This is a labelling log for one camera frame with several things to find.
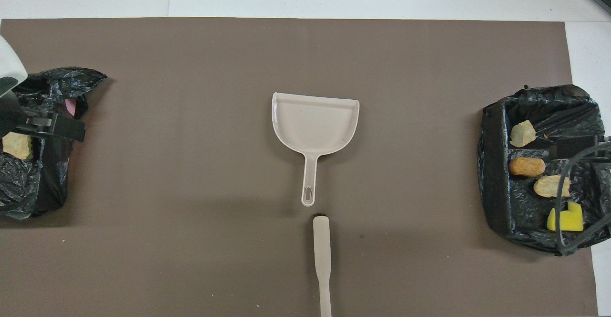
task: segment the snack piece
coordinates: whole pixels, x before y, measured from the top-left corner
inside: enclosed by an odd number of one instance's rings
[[[556,196],[558,184],[560,183],[560,175],[543,176],[535,182],[535,192],[542,197],[551,198]],[[569,196],[569,178],[565,178],[565,183],[562,185],[562,196]]]
[[[545,171],[545,162],[541,158],[514,158],[509,162],[512,175],[536,178]]]
[[[529,120],[522,121],[522,123],[512,127],[510,137],[509,143],[516,148],[521,148],[537,138],[535,136],[535,128]]]
[[[25,134],[9,132],[2,137],[2,151],[19,159],[31,159],[32,138]]]
[[[548,229],[556,231],[556,208],[552,208],[548,217]],[[563,231],[583,231],[583,212],[581,205],[569,201],[568,210],[560,211],[560,229]]]

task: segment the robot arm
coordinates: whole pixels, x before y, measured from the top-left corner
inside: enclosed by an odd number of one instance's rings
[[[9,43],[0,36],[0,137],[9,132],[34,137],[62,137],[83,141],[81,121],[58,113],[22,108],[11,91],[28,78],[28,73]]]

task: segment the dustpan handle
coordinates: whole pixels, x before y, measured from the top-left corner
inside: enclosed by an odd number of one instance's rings
[[[301,190],[301,203],[306,206],[314,204],[314,192],[316,191],[316,163],[318,158],[304,155],[304,185]]]

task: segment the black cable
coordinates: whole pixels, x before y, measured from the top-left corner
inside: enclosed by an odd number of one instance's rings
[[[560,174],[560,182],[558,183],[558,189],[556,190],[556,212],[554,215],[555,223],[556,223],[556,243],[558,251],[563,254],[573,254],[579,244],[587,241],[595,232],[601,229],[603,226],[611,223],[611,213],[608,213],[604,217],[598,219],[596,223],[592,226],[584,230],[574,241],[565,244],[565,241],[562,237],[562,230],[560,229],[560,209],[562,208],[562,186],[564,186],[565,178],[568,176],[570,169],[584,157],[590,155],[593,152],[611,149],[611,143],[602,143],[598,145],[594,145],[593,147],[587,148],[575,156],[569,159],[566,165],[563,167],[562,172]]]

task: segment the pink object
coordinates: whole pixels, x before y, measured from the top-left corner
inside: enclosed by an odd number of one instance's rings
[[[76,99],[67,99],[66,109],[68,110],[68,113],[74,116],[74,113],[76,113]]]

